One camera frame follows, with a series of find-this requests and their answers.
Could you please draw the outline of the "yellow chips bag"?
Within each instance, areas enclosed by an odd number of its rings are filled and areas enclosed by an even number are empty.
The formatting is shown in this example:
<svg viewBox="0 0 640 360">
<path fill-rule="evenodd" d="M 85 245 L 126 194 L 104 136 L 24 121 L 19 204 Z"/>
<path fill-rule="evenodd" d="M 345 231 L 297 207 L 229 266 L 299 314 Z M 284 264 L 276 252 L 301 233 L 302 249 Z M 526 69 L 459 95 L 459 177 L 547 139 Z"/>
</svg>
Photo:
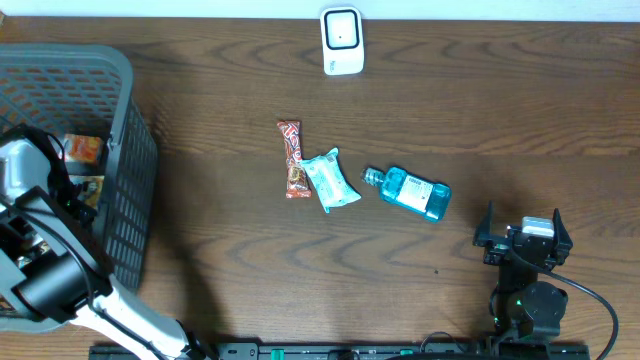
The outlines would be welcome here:
<svg viewBox="0 0 640 360">
<path fill-rule="evenodd" d="M 40 187 L 51 200 L 58 204 L 73 219 L 88 231 L 98 215 L 98 200 L 103 187 L 103 176 L 71 175 L 71 194 L 60 197 L 60 190 L 47 190 Z M 19 267 L 23 268 L 47 254 L 51 248 L 34 228 L 24 219 L 6 215 L 1 222 L 1 243 L 8 256 Z"/>
</svg>

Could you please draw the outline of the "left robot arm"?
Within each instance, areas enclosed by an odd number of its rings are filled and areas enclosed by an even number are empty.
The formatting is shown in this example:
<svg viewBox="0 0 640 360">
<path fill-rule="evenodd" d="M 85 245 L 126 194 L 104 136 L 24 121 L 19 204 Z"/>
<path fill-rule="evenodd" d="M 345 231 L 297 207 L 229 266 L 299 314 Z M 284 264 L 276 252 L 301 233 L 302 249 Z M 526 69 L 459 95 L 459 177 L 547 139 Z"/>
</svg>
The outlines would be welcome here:
<svg viewBox="0 0 640 360">
<path fill-rule="evenodd" d="M 62 143 L 17 125 L 1 135 L 1 329 L 42 333 L 72 324 L 140 359 L 215 359 L 179 321 L 116 277 L 90 233 L 95 210 L 78 198 Z"/>
</svg>

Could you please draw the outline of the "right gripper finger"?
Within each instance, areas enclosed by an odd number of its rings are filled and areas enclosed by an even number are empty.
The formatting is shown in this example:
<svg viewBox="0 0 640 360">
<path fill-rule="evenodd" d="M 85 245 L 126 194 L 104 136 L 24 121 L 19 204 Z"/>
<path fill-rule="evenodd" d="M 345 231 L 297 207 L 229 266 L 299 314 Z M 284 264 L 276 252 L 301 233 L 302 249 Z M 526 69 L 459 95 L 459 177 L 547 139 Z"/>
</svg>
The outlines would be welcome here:
<svg viewBox="0 0 640 360">
<path fill-rule="evenodd" d="M 493 217 L 493 202 L 488 203 L 487 211 L 483 219 L 477 225 L 474 233 L 474 241 L 490 241 L 491 240 L 491 225 Z"/>
<path fill-rule="evenodd" d="M 554 229 L 554 243 L 556 250 L 571 250 L 572 240 L 569 236 L 558 208 L 553 212 L 552 224 Z"/>
</svg>

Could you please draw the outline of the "red Top chocolate bar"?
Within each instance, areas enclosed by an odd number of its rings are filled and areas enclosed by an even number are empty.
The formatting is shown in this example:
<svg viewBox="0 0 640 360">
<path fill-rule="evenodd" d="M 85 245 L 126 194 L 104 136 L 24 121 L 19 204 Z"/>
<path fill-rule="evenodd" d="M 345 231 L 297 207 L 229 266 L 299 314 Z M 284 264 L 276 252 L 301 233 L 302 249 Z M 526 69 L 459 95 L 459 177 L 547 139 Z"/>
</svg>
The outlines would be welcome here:
<svg viewBox="0 0 640 360">
<path fill-rule="evenodd" d="M 309 198 L 312 191 L 309 187 L 307 175 L 300 165 L 302 161 L 300 125 L 298 120 L 286 120 L 277 123 L 277 128 L 283 137 L 286 153 L 288 199 Z"/>
</svg>

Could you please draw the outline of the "small orange snack box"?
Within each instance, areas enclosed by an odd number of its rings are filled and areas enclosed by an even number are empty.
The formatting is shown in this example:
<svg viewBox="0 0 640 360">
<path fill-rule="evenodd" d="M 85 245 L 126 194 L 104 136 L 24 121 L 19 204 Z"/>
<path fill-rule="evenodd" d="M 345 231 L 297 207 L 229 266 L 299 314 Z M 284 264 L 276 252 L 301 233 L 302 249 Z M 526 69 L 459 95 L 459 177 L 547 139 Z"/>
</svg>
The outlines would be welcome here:
<svg viewBox="0 0 640 360">
<path fill-rule="evenodd" d="M 99 137 L 66 134 L 62 145 L 66 162 L 98 165 L 101 160 L 104 141 Z"/>
</svg>

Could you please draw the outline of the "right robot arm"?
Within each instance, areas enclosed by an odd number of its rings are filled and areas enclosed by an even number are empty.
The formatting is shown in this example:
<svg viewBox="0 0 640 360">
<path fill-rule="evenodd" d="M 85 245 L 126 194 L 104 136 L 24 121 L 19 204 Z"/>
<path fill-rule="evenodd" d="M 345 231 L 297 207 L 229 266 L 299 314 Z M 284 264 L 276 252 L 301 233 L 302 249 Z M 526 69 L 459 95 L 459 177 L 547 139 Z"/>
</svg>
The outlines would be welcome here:
<svg viewBox="0 0 640 360">
<path fill-rule="evenodd" d="M 493 205 L 476 227 L 473 245 L 484 249 L 483 262 L 498 268 L 489 301 L 494 317 L 493 343 L 544 342 L 560 334 L 567 293 L 539 275 L 565 263 L 573 248 L 558 210 L 551 219 L 524 217 L 504 236 L 492 232 Z"/>
</svg>

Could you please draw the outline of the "light teal wipes pack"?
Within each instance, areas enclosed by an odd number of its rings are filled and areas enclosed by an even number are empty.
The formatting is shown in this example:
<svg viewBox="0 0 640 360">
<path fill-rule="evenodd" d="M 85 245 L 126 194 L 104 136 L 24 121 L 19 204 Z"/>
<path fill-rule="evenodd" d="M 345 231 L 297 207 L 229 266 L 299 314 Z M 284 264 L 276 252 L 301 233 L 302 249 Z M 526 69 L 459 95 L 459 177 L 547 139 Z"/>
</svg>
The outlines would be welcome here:
<svg viewBox="0 0 640 360">
<path fill-rule="evenodd" d="M 339 149 L 334 147 L 324 155 L 300 162 L 326 213 L 332 208 L 361 199 L 361 195 L 346 181 L 339 166 L 338 155 Z"/>
</svg>

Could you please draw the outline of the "teal mouthwash bottle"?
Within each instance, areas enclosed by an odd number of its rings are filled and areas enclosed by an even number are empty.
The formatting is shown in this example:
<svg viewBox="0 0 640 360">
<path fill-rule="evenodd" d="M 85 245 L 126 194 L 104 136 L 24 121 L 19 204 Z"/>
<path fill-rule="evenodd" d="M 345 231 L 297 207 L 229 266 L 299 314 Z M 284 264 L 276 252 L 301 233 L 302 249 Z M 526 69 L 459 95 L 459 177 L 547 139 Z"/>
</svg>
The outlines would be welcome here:
<svg viewBox="0 0 640 360">
<path fill-rule="evenodd" d="M 447 185 L 427 181 L 399 167 L 391 167 L 386 172 L 368 167 L 362 173 L 362 180 L 377 188 L 383 201 L 433 223 L 443 219 L 452 197 Z"/>
</svg>

